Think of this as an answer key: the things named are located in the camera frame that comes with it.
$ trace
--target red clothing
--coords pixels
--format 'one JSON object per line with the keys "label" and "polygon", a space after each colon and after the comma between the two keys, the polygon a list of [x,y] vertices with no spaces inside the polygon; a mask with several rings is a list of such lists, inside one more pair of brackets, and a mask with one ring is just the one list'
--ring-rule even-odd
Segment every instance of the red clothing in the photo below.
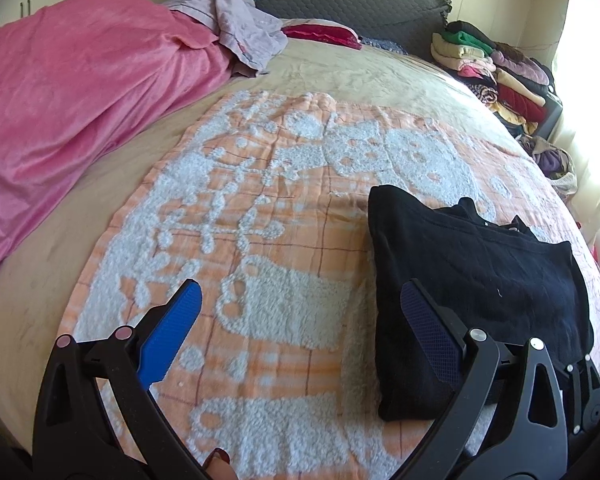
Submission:
{"label": "red clothing", "polygon": [[546,117],[544,108],[500,83],[498,83],[498,100],[529,122],[541,123]]}

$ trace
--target finger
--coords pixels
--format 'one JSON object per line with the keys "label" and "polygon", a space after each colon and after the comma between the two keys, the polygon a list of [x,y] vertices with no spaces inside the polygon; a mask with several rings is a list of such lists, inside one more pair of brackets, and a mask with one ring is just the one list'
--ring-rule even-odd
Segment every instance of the finger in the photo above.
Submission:
{"label": "finger", "polygon": [[229,465],[229,462],[231,462],[229,454],[224,449],[216,447],[206,458],[202,467],[214,480],[238,480],[234,468]]}

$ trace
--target stack of clothes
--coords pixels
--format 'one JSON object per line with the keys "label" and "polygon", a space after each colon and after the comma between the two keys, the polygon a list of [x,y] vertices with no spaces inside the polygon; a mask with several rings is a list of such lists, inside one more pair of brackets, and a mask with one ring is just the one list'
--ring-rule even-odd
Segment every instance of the stack of clothes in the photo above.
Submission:
{"label": "stack of clothes", "polygon": [[[444,56],[441,50],[450,53],[449,44],[457,47],[453,52],[463,57],[452,60]],[[467,85],[513,137],[533,135],[546,118],[544,106],[553,92],[553,75],[547,67],[515,47],[491,41],[471,23],[453,22],[442,34],[433,35],[431,55],[453,78]],[[481,78],[475,75],[468,78],[463,68],[469,59],[471,63],[483,65],[488,76],[480,72]]]}
{"label": "stack of clothes", "polygon": [[455,28],[453,25],[447,25],[447,30],[442,34],[433,34],[433,59],[453,78],[464,83],[485,105],[496,103],[496,65],[489,57],[495,47],[494,43],[471,25],[465,29]]}

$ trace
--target blue gripper pad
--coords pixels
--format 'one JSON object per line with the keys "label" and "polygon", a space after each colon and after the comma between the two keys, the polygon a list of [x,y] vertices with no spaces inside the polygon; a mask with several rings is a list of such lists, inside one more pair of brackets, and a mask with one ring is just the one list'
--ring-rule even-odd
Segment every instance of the blue gripper pad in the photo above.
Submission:
{"label": "blue gripper pad", "polygon": [[400,307],[436,377],[457,391],[462,383],[462,349],[413,282],[402,286]]}
{"label": "blue gripper pad", "polygon": [[202,308],[202,290],[193,280],[176,292],[176,300],[140,349],[138,378],[145,390],[164,379]]}

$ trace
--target pink blanket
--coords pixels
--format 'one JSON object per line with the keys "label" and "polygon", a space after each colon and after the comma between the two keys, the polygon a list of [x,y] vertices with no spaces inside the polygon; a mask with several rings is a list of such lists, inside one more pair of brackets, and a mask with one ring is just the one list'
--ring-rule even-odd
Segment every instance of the pink blanket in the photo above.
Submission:
{"label": "pink blanket", "polygon": [[148,0],[65,0],[0,28],[0,262],[97,158],[229,79],[217,40]]}

